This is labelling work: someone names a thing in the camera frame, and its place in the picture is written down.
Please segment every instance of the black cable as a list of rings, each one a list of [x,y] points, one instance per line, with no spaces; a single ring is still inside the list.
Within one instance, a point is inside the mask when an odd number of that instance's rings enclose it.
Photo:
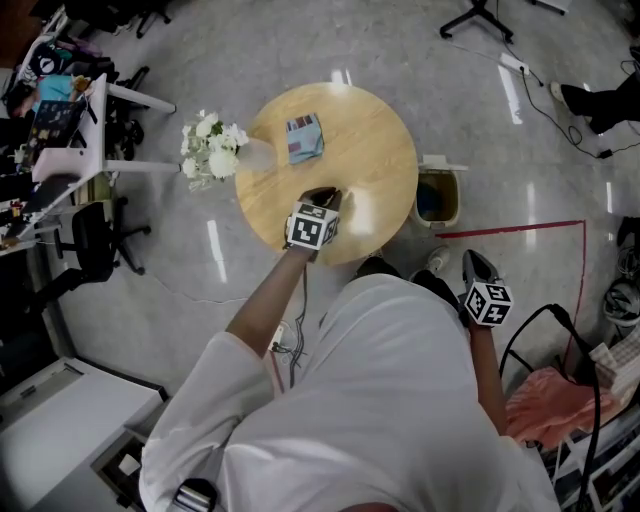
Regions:
[[[500,21],[500,0],[496,0],[496,21]],[[509,43],[507,43],[507,38],[505,37],[504,33],[502,34],[502,44],[514,59],[523,62],[523,60],[518,57],[515,52],[509,47]],[[544,87],[544,83],[542,82],[542,80],[540,80],[540,77],[533,72],[531,66],[529,66],[529,72],[536,78],[536,80],[538,81],[538,85],[540,85],[540,87]]]
[[[533,373],[533,367],[529,363],[527,363],[524,359],[522,359],[522,357],[520,357],[515,350],[513,349],[509,350],[509,355],[513,357],[516,361],[518,361],[527,370],[529,370],[529,373]]]
[[[609,158],[611,155],[613,155],[614,153],[617,153],[618,151],[624,151],[625,149],[629,149],[630,147],[637,146],[638,144],[640,144],[640,142],[639,142],[637,144],[632,144],[631,146],[627,146],[626,148],[616,149],[615,151],[611,151],[610,149],[607,149],[607,150],[602,151],[601,153],[599,153],[597,155],[594,155],[593,153],[582,149],[581,147],[578,146],[579,144],[582,143],[582,140],[583,140],[582,132],[580,132],[580,130],[578,130],[573,125],[569,125],[569,128],[567,129],[567,132],[565,132],[564,129],[562,128],[562,126],[560,126],[558,123],[556,123],[555,120],[549,114],[547,114],[546,112],[543,112],[538,107],[536,107],[534,105],[534,103],[533,103],[533,100],[531,99],[531,94],[529,93],[529,87],[527,86],[527,80],[526,80],[526,77],[525,77],[525,74],[524,74],[524,68],[520,68],[520,73],[522,74],[522,81],[524,82],[525,91],[527,91],[527,98],[529,98],[529,103],[531,103],[531,106],[534,108],[534,110],[536,110],[537,112],[542,114],[544,117],[546,117],[549,121],[551,121],[553,123],[553,125],[560,131],[560,133],[562,133],[562,135],[564,135],[564,138],[567,139],[569,144],[571,144],[574,148],[576,148],[581,153],[584,153],[585,155],[589,155],[591,158],[595,158],[596,160],[603,160],[605,158]],[[579,140],[575,140],[571,136],[571,130],[575,130],[578,133],[578,135],[580,136]]]
[[[296,331],[298,335],[298,342],[296,344],[296,348],[293,350],[291,355],[291,363],[289,364],[289,388],[292,388],[296,381],[296,364],[298,363],[298,359],[303,354],[304,351],[304,332],[302,331],[302,323],[304,322],[305,316],[307,315],[307,267],[304,267],[304,271],[302,273],[302,290],[303,290],[303,302],[302,302],[302,312],[296,318]]]
[[[594,419],[593,419],[593,431],[591,432],[591,440],[589,442],[589,448],[587,449],[587,456],[585,457],[584,467],[582,469],[582,479],[580,481],[580,494],[578,496],[578,504],[576,510],[582,510],[582,506],[584,504],[584,500],[587,496],[587,491],[589,489],[591,471],[593,468],[593,460],[595,458],[596,449],[598,447],[598,437],[600,435],[600,421],[601,421],[601,410],[600,410],[600,383],[598,382],[598,376],[596,374],[596,365],[593,360],[589,357],[589,352],[591,351],[591,347],[580,337],[580,335],[576,332],[575,327],[573,326],[573,322],[571,321],[571,317],[569,313],[566,312],[564,308],[559,306],[558,304],[547,304],[542,306],[538,310],[536,310],[525,322],[520,326],[520,328],[516,331],[516,333],[512,336],[507,344],[507,347],[502,355],[502,360],[500,361],[500,376],[502,377],[502,372],[504,371],[504,366],[509,355],[516,356],[515,352],[511,350],[511,346],[513,342],[518,337],[518,335],[523,331],[523,329],[529,325],[540,313],[545,310],[551,311],[553,316],[556,318],[558,323],[562,325],[565,329],[569,331],[573,339],[576,340],[576,344],[578,348],[582,352],[585,362],[589,365],[589,369],[591,370],[591,378],[592,378],[592,386],[593,386],[593,395],[594,395]],[[516,358],[521,363],[523,361],[519,356]]]
[[[516,331],[516,333],[511,337],[509,343],[507,343],[507,348],[504,349],[504,354],[502,354],[502,359],[500,360],[500,377],[502,378],[502,373],[504,372],[504,367],[507,364],[507,357],[509,356],[509,352],[511,351],[511,345],[513,345],[516,338],[520,335],[520,333],[524,330],[524,328],[529,325],[533,320],[537,318],[537,316],[543,311],[550,309],[550,305],[542,306],[538,309],[533,315],[531,315],[527,320],[520,326],[520,328]]]

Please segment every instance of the power strip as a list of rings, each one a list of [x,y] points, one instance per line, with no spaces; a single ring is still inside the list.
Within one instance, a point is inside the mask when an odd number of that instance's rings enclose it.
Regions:
[[[530,74],[529,65],[524,62],[520,62],[518,59],[512,57],[511,55],[508,55],[506,53],[501,54],[500,62],[502,62],[505,67],[513,69],[518,73],[521,73],[520,68],[524,68],[524,74],[527,76],[529,76]]]

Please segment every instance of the pants leg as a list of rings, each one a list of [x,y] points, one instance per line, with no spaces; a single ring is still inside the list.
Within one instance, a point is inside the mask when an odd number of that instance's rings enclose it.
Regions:
[[[621,121],[640,120],[640,82],[635,74],[615,91],[589,92],[571,85],[561,89],[573,114],[593,118],[589,126],[595,133],[604,133]]]
[[[356,270],[355,275],[351,279],[355,281],[360,277],[370,276],[372,274],[389,274],[390,276],[400,277],[398,271],[389,265],[386,261],[378,256],[372,256],[360,265],[360,268]]]
[[[428,270],[421,270],[413,278],[413,282],[435,293],[442,300],[448,302],[454,309],[458,309],[458,297],[442,279],[437,278]]]

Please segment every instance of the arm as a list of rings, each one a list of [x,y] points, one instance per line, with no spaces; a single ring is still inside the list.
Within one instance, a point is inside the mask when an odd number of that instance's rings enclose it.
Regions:
[[[498,360],[491,329],[474,324],[469,326],[471,358],[478,383],[478,402],[503,436],[507,431],[507,410],[498,371]]]
[[[312,254],[312,250],[298,246],[287,249],[229,323],[227,332],[244,341],[258,357],[266,353]]]

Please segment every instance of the hand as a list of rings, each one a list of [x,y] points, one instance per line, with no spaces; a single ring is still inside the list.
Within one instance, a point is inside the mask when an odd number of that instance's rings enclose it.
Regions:
[[[340,203],[342,203],[342,191],[335,187],[314,188],[303,192],[298,201],[339,212]]]

